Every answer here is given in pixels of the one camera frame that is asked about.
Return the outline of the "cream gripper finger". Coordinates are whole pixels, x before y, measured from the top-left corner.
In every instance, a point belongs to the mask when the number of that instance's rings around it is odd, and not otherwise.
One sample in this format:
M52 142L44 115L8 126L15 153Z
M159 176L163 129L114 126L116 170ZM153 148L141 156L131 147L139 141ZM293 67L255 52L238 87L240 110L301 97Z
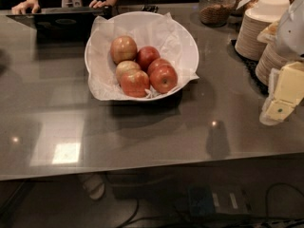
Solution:
M283 123L304 99L304 64L292 62L281 69L273 68L268 93L259 120L265 125Z
M261 43L270 43L273 42L276 38L276 30L278 27L278 22L275 21L270 24L267 28L265 28L258 36L257 39Z

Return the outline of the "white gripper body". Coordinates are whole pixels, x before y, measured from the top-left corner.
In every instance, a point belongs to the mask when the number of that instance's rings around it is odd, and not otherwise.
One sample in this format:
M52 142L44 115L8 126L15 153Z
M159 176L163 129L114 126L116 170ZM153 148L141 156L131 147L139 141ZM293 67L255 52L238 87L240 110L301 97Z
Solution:
M304 60L304 0L294 0L276 30L277 52L290 60Z

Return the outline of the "person's left hand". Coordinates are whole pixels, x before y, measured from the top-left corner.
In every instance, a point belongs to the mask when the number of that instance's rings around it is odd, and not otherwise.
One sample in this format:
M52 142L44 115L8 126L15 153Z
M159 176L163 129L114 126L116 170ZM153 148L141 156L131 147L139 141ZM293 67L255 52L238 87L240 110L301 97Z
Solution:
M91 8L97 9L97 8L109 6L109 3L101 0L93 0L90 2L89 6Z

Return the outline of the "person's right hand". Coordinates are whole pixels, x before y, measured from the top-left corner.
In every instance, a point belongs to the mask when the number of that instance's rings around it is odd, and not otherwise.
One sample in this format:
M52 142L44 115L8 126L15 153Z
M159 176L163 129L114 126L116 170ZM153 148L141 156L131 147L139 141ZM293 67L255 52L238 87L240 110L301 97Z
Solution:
M40 5L37 0L26 0L11 8L14 15L26 13L37 13L40 11Z

